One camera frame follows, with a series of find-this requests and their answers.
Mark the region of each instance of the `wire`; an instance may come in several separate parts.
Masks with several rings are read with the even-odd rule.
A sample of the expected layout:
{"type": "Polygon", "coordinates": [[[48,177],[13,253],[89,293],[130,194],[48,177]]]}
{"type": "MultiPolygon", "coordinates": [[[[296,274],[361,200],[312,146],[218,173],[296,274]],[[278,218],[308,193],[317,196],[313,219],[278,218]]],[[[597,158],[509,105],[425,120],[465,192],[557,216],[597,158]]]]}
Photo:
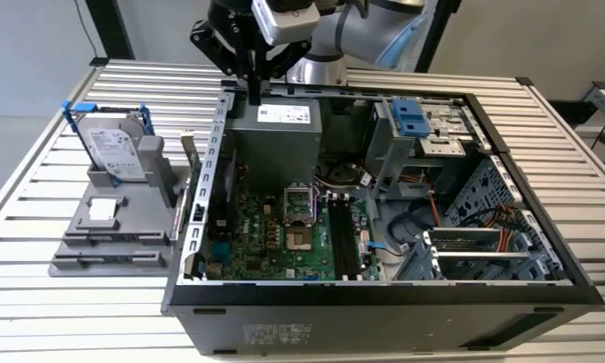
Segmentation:
{"type": "Polygon", "coordinates": [[[500,229],[500,242],[497,243],[496,252],[500,252],[503,250],[503,245],[504,245],[504,228],[500,229]]]}
{"type": "Polygon", "coordinates": [[[592,150],[595,149],[596,143],[599,142],[599,139],[600,139],[604,131],[605,131],[605,125],[603,125],[603,129],[601,129],[600,133],[596,135],[595,142],[592,142],[592,147],[591,147],[592,150]]]}
{"type": "Polygon", "coordinates": [[[437,227],[440,227],[441,226],[440,213],[437,211],[437,206],[435,205],[433,193],[429,194],[429,201],[431,201],[431,209],[433,210],[435,225],[437,227]]]}
{"type": "Polygon", "coordinates": [[[484,216],[485,214],[491,213],[491,212],[500,212],[500,213],[507,213],[507,211],[504,209],[500,209],[500,207],[495,207],[495,208],[487,208],[487,209],[483,209],[477,212],[475,212],[473,214],[471,214],[468,217],[464,218],[464,220],[460,222],[460,224],[457,225],[459,227],[467,227],[477,217],[480,216],[484,216]]]}
{"type": "Polygon", "coordinates": [[[508,243],[512,241],[513,232],[515,231],[508,232],[507,240],[504,241],[504,252],[508,252],[508,243]]]}
{"type": "Polygon", "coordinates": [[[327,186],[328,188],[332,188],[332,189],[355,188],[355,187],[361,186],[360,184],[349,184],[349,183],[343,184],[340,182],[327,181],[327,180],[324,180],[325,178],[323,178],[319,175],[316,175],[315,178],[319,183],[321,183],[324,186],[327,186]]]}
{"type": "Polygon", "coordinates": [[[85,36],[88,37],[89,44],[92,45],[93,56],[94,56],[94,57],[98,57],[98,54],[97,54],[97,47],[93,46],[92,37],[89,36],[88,28],[85,28],[85,22],[82,21],[81,7],[78,6],[78,1],[77,1],[77,0],[73,0],[73,3],[74,3],[76,6],[77,6],[78,20],[81,21],[82,31],[85,32],[85,36]]]}
{"type": "Polygon", "coordinates": [[[396,252],[392,252],[392,250],[389,250],[388,248],[385,247],[373,247],[371,246],[372,248],[377,249],[377,250],[383,250],[385,252],[388,252],[391,255],[396,256],[396,257],[404,257],[404,255],[400,255],[399,253],[396,252]]]}

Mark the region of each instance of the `metal slat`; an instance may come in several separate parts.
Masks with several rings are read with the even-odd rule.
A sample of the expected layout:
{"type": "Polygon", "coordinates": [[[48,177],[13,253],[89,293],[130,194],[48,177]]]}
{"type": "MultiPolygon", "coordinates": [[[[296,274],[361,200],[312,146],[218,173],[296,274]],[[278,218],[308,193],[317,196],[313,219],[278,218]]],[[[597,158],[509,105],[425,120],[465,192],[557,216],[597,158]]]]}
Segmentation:
{"type": "Polygon", "coordinates": [[[0,263],[49,262],[58,246],[57,240],[0,242],[0,263]]]}
{"type": "Polygon", "coordinates": [[[0,238],[60,238],[69,219],[58,221],[0,221],[0,238]]]}
{"type": "Polygon", "coordinates": [[[559,160],[557,163],[536,162],[536,161],[520,161],[517,166],[523,169],[583,169],[592,170],[587,163],[569,163],[564,160],[559,160]]]}
{"type": "Polygon", "coordinates": [[[524,136],[541,138],[565,138],[564,134],[561,134],[557,129],[548,129],[545,127],[497,126],[496,128],[503,137],[524,136]]]}
{"type": "Polygon", "coordinates": [[[564,342],[568,340],[605,340],[605,324],[572,325],[557,327],[536,338],[535,342],[564,342]]]}
{"type": "Polygon", "coordinates": [[[528,181],[544,183],[592,183],[605,185],[603,179],[595,176],[571,176],[571,175],[527,175],[528,181]]]}
{"type": "Polygon", "coordinates": [[[37,168],[32,180],[45,182],[88,182],[86,166],[41,166],[37,168]]]}
{"type": "Polygon", "coordinates": [[[21,198],[76,198],[81,199],[86,182],[38,181],[26,184],[20,194],[21,198]]]}
{"type": "Polygon", "coordinates": [[[180,333],[180,321],[165,317],[0,320],[0,337],[180,333]]]}
{"type": "Polygon", "coordinates": [[[605,198],[581,198],[581,197],[543,197],[539,198],[541,203],[549,206],[576,206],[576,207],[585,207],[585,206],[605,206],[605,198]]]}
{"type": "Polygon", "coordinates": [[[0,290],[0,306],[65,304],[158,304],[162,289],[0,290]]]}
{"type": "Polygon", "coordinates": [[[605,199],[605,191],[589,191],[585,189],[536,189],[536,195],[539,198],[583,197],[605,199]]]}
{"type": "Polygon", "coordinates": [[[533,149],[515,149],[512,150],[512,156],[516,155],[544,155],[548,157],[580,157],[579,152],[568,150],[549,150],[535,147],[533,149]]]}
{"type": "Polygon", "coordinates": [[[605,224],[601,225],[572,225],[557,224],[557,230],[565,236],[568,242],[596,242],[605,241],[605,224]]]}
{"type": "Polygon", "coordinates": [[[559,222],[605,222],[605,208],[588,207],[579,211],[579,208],[549,207],[547,213],[552,220],[559,222]]]}
{"type": "MultiPolygon", "coordinates": [[[[444,356],[439,361],[443,363],[459,363],[461,361],[469,363],[496,363],[499,353],[469,353],[465,359],[457,358],[453,353],[444,356]]],[[[529,363],[559,363],[556,357],[551,355],[557,354],[549,352],[544,356],[521,355],[508,356],[503,358],[503,363],[521,363],[528,361],[529,363]]],[[[93,361],[160,361],[169,356],[176,361],[208,361],[209,358],[204,358],[198,355],[196,349],[188,348],[164,348],[164,349],[90,349],[90,350],[74,350],[74,351],[53,351],[53,352],[0,352],[1,363],[29,363],[30,361],[77,361],[80,357],[80,363],[93,361]]],[[[280,355],[281,361],[292,363],[320,363],[336,359],[337,361],[353,361],[348,355],[313,355],[305,358],[300,356],[280,355]]],[[[369,362],[384,363],[384,362],[401,362],[401,361],[435,361],[435,356],[425,357],[425,355],[368,355],[369,362]]],[[[605,363],[605,353],[601,354],[601,363],[605,363]]],[[[585,355],[567,355],[565,363],[596,363],[596,357],[585,355]]]]}
{"type": "Polygon", "coordinates": [[[181,334],[76,335],[50,337],[0,337],[0,352],[58,349],[121,349],[150,347],[190,347],[181,334]]]}
{"type": "Polygon", "coordinates": [[[528,129],[529,127],[541,127],[549,130],[556,129],[556,125],[552,124],[547,117],[489,116],[489,119],[496,126],[511,126],[521,129],[528,129]]]}
{"type": "Polygon", "coordinates": [[[125,93],[125,92],[90,92],[86,99],[90,101],[100,100],[120,100],[120,101],[165,101],[165,102],[193,102],[193,103],[212,103],[217,100],[217,93],[210,92],[210,95],[202,94],[182,94],[182,95],[162,95],[152,93],[125,93]]]}
{"type": "Polygon", "coordinates": [[[166,278],[0,278],[0,289],[130,289],[165,287],[166,278]]]}
{"type": "Polygon", "coordinates": [[[523,168],[527,175],[597,175],[593,169],[539,169],[539,168],[523,168]]]}
{"type": "Polygon", "coordinates": [[[512,151],[513,149],[576,150],[572,144],[543,143],[539,141],[515,141],[508,142],[507,145],[511,147],[512,151]]]}
{"type": "Polygon", "coordinates": [[[20,305],[0,306],[0,319],[17,318],[90,318],[101,316],[160,316],[157,304],[50,304],[24,308],[20,305]]]}
{"type": "Polygon", "coordinates": [[[581,262],[605,262],[605,242],[568,242],[576,258],[581,262]]]}
{"type": "Polygon", "coordinates": [[[560,155],[527,155],[527,154],[512,154],[515,161],[561,161],[561,162],[583,162],[584,159],[580,155],[573,155],[571,157],[560,155]]]}
{"type": "Polygon", "coordinates": [[[505,138],[503,137],[504,141],[507,142],[507,145],[511,146],[511,144],[519,144],[521,142],[528,142],[528,143],[535,143],[535,144],[541,144],[543,147],[551,147],[552,145],[568,145],[569,141],[565,138],[543,138],[541,136],[523,136],[523,137],[511,137],[505,138]]]}
{"type": "Polygon", "coordinates": [[[65,217],[77,211],[78,200],[17,200],[5,208],[9,217],[65,217]]]}
{"type": "Polygon", "coordinates": [[[605,184],[600,183],[528,183],[533,189],[587,189],[605,191],[605,184]]]}

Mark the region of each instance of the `sticker label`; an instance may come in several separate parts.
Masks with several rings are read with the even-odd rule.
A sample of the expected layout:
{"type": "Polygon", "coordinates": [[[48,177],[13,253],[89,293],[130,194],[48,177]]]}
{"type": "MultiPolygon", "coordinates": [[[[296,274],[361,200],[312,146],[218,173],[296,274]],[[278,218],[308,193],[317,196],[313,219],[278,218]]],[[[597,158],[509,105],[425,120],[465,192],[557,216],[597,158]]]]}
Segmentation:
{"type": "Polygon", "coordinates": [[[361,178],[361,185],[368,186],[371,184],[371,181],[372,181],[372,175],[369,174],[369,172],[365,172],[363,174],[363,178],[361,178]]]}
{"type": "Polygon", "coordinates": [[[89,137],[106,172],[122,181],[145,179],[130,136],[116,129],[90,129],[89,137]]]}
{"type": "Polygon", "coordinates": [[[264,104],[258,107],[258,123],[312,123],[309,106],[264,104]]]}
{"type": "Polygon", "coordinates": [[[242,324],[244,341],[250,345],[298,345],[309,342],[311,324],[242,324]]]}

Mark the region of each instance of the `blue plastic tab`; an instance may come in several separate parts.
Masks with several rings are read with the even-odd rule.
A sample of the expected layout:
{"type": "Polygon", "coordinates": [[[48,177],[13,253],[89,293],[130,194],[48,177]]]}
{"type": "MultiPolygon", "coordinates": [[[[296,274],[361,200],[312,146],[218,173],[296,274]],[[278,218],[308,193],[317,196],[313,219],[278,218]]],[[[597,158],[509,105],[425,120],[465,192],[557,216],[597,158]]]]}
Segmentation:
{"type": "Polygon", "coordinates": [[[417,101],[392,100],[392,116],[400,124],[400,135],[423,138],[431,135],[431,125],[417,101]]]}
{"type": "Polygon", "coordinates": [[[372,248],[388,248],[388,245],[383,242],[367,242],[365,245],[372,248]]]}
{"type": "Polygon", "coordinates": [[[76,112],[94,112],[97,110],[97,104],[93,102],[80,102],[73,105],[72,111],[76,112]]]}
{"type": "Polygon", "coordinates": [[[224,266],[230,265],[230,244],[228,242],[214,242],[212,253],[216,262],[220,262],[224,266]]]}

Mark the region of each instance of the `cable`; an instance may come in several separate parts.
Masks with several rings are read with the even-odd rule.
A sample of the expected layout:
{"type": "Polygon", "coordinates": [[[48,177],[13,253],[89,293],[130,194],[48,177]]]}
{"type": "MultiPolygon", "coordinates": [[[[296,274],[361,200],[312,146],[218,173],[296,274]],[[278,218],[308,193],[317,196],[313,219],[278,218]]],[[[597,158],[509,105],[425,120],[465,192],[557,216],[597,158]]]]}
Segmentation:
{"type": "Polygon", "coordinates": [[[471,214],[468,217],[464,218],[464,220],[460,222],[460,224],[457,225],[459,227],[467,227],[472,222],[473,220],[480,217],[480,216],[484,216],[485,214],[491,213],[491,212],[495,212],[497,211],[499,213],[504,213],[507,214],[507,211],[500,209],[499,207],[495,207],[495,208],[487,208],[487,209],[483,209],[477,212],[475,212],[473,214],[471,214]]]}
{"type": "Polygon", "coordinates": [[[431,201],[431,209],[433,210],[435,225],[437,227],[441,227],[440,213],[437,211],[437,206],[435,205],[435,196],[432,193],[429,195],[429,201],[431,201]]]}
{"type": "Polygon", "coordinates": [[[332,188],[332,189],[355,188],[355,187],[361,186],[360,184],[353,184],[352,181],[349,181],[347,183],[343,183],[340,181],[327,181],[325,178],[323,178],[319,175],[316,175],[315,178],[319,183],[321,183],[324,186],[327,186],[328,188],[332,188]]]}
{"type": "Polygon", "coordinates": [[[385,248],[385,247],[372,247],[372,248],[375,248],[375,249],[377,249],[377,250],[384,250],[385,252],[388,252],[388,253],[389,253],[391,255],[393,255],[395,257],[404,257],[404,255],[400,255],[399,253],[392,252],[392,251],[391,251],[388,248],[385,248]]]}
{"type": "Polygon", "coordinates": [[[375,248],[377,250],[385,250],[391,255],[397,256],[397,257],[404,257],[404,255],[399,254],[396,251],[388,249],[388,245],[381,242],[367,242],[365,245],[369,248],[375,248]]]}
{"type": "Polygon", "coordinates": [[[82,31],[85,32],[85,36],[88,37],[89,44],[92,45],[93,57],[96,58],[96,57],[98,57],[97,47],[93,46],[92,37],[89,36],[88,28],[85,28],[85,22],[82,21],[81,7],[78,6],[78,1],[77,0],[73,0],[73,3],[77,6],[78,20],[81,21],[82,31]]]}
{"type": "Polygon", "coordinates": [[[592,142],[592,147],[591,147],[592,150],[595,149],[596,143],[599,142],[599,138],[601,137],[604,131],[605,131],[605,125],[603,125],[603,129],[601,129],[600,133],[596,135],[595,142],[592,142]]]}

